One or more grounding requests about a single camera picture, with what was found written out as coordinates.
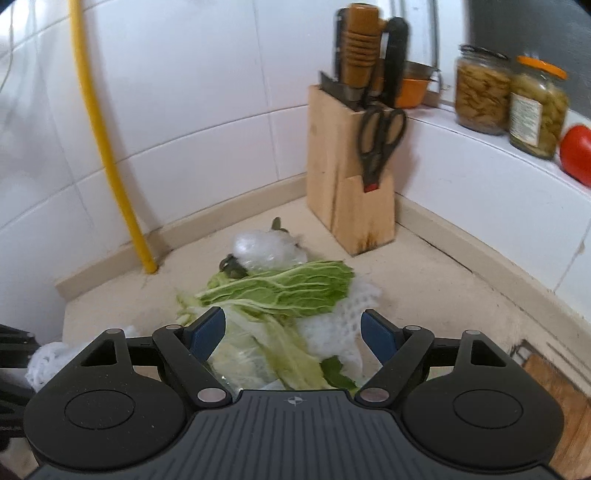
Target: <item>scissors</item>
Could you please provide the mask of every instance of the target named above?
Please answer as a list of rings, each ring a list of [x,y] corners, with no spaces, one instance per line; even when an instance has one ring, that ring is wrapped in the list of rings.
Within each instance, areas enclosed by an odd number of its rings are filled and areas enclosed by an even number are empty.
[[[372,117],[375,115],[378,116],[378,123],[371,142],[371,149],[369,151],[363,151],[365,130],[368,128]],[[391,142],[388,142],[390,126],[398,116],[402,116],[402,128],[400,129],[400,132],[398,132],[398,135],[396,135],[396,138]],[[361,119],[357,136],[357,153],[359,154],[361,166],[363,167],[362,178],[364,192],[371,192],[379,188],[379,177],[382,174],[390,155],[392,155],[402,140],[404,132],[406,131],[406,125],[407,117],[404,110],[400,108],[386,110],[383,106],[377,103],[368,106]]]

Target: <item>white label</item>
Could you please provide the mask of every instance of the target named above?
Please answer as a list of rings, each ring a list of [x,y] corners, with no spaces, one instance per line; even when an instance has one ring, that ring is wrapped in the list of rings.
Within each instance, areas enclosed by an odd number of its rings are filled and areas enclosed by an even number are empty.
[[[516,93],[511,95],[511,135],[537,147],[541,118],[541,103]]]

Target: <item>knife block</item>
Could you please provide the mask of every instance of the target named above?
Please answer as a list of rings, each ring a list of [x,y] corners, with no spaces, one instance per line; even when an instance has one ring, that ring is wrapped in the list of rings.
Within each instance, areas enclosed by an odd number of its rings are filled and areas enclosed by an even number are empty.
[[[384,168],[379,188],[363,192],[357,137],[363,111],[309,88],[307,203],[310,210],[350,255],[394,240],[394,178]],[[369,150],[375,125],[363,139]]]

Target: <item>yellow hose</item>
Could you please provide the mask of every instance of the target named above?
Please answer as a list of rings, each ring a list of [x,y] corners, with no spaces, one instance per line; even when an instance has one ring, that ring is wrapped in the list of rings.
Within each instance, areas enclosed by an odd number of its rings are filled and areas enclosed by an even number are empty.
[[[99,102],[96,99],[86,51],[86,37],[81,3],[82,0],[69,0],[70,20],[72,22],[72,49],[74,51],[74,62],[78,72],[78,81],[80,82],[80,91],[86,105],[88,117],[90,118],[92,132],[95,135],[96,146],[99,149],[100,158],[102,159],[105,168],[107,181],[111,186],[113,196],[119,206],[121,215],[127,224],[129,234],[131,235],[131,241],[134,243],[135,250],[144,266],[145,272],[155,273],[158,270],[158,266],[150,253],[150,249],[142,234],[142,230],[139,228],[134,210],[129,203],[127,194],[125,193],[123,182],[121,182],[115,164],[115,157],[109,142],[105,122],[103,121],[100,112]]]

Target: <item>glass jar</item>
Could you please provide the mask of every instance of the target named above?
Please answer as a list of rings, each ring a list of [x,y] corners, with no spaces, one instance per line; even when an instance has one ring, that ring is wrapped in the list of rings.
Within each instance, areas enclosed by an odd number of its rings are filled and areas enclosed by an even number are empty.
[[[456,120],[477,132],[502,135],[509,122],[509,58],[472,45],[462,45],[460,51],[456,60]]]
[[[569,97],[557,84],[566,80],[566,72],[541,60],[519,56],[521,64],[511,83],[511,145],[536,157],[551,159]]]

